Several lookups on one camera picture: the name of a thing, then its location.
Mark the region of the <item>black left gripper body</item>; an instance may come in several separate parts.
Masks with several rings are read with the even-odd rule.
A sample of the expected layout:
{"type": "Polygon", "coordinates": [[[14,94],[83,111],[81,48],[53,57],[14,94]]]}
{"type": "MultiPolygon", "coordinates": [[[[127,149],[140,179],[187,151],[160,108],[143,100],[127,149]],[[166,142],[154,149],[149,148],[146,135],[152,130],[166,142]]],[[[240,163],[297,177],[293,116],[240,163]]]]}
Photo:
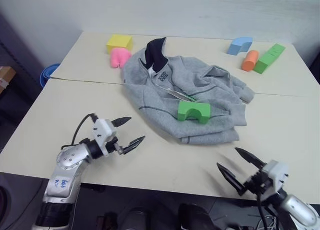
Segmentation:
{"type": "Polygon", "coordinates": [[[107,142],[105,148],[108,153],[117,152],[119,155],[125,153],[124,148],[118,144],[118,138],[114,137],[111,141],[107,142]]]}

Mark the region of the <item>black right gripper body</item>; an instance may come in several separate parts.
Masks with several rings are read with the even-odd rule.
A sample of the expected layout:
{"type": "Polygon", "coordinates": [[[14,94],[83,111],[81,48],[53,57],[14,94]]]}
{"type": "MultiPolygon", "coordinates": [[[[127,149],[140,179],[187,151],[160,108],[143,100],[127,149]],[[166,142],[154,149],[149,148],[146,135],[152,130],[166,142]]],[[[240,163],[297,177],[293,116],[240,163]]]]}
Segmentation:
{"type": "Polygon", "coordinates": [[[250,191],[255,195],[258,195],[259,193],[264,194],[268,189],[273,187],[273,180],[269,178],[265,168],[266,165],[244,182],[242,190],[243,194],[246,191],[250,191]]]}

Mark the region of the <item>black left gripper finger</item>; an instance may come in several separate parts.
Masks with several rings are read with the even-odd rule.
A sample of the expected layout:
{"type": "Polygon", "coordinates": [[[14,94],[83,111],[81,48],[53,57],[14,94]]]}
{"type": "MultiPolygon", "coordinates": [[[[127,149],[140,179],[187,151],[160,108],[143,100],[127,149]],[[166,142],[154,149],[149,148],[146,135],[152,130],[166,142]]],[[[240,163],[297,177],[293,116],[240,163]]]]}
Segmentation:
{"type": "Polygon", "coordinates": [[[129,120],[131,120],[131,117],[126,116],[126,117],[117,118],[117,119],[111,121],[111,123],[114,127],[120,127],[120,126],[124,125],[125,123],[127,123],[129,120]]]}
{"type": "Polygon", "coordinates": [[[145,139],[145,136],[142,136],[142,137],[139,137],[139,138],[133,140],[132,142],[129,143],[129,145],[127,147],[123,148],[122,153],[127,154],[130,151],[134,150],[135,148],[137,148],[141,144],[141,142],[144,139],[145,139]]]}

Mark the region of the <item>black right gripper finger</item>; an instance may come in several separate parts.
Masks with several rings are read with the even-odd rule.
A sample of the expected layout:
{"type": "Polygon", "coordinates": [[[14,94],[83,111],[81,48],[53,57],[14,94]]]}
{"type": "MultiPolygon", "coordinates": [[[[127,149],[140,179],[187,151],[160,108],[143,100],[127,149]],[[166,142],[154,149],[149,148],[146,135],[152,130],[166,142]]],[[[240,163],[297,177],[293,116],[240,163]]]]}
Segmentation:
{"type": "Polygon", "coordinates": [[[257,167],[258,169],[262,169],[266,163],[263,162],[262,160],[260,160],[259,158],[257,158],[254,154],[242,149],[242,148],[239,148],[239,147],[236,147],[235,150],[239,153],[239,155],[244,159],[246,160],[248,163],[251,163],[253,164],[255,167],[257,167]]]}
{"type": "Polygon", "coordinates": [[[235,190],[237,191],[237,193],[239,195],[243,195],[247,191],[247,188],[236,179],[235,175],[232,172],[230,172],[227,168],[225,168],[224,166],[222,166],[219,163],[216,163],[216,165],[217,165],[219,171],[221,172],[221,174],[223,175],[223,177],[225,178],[225,180],[232,187],[235,188],[235,190]]]}

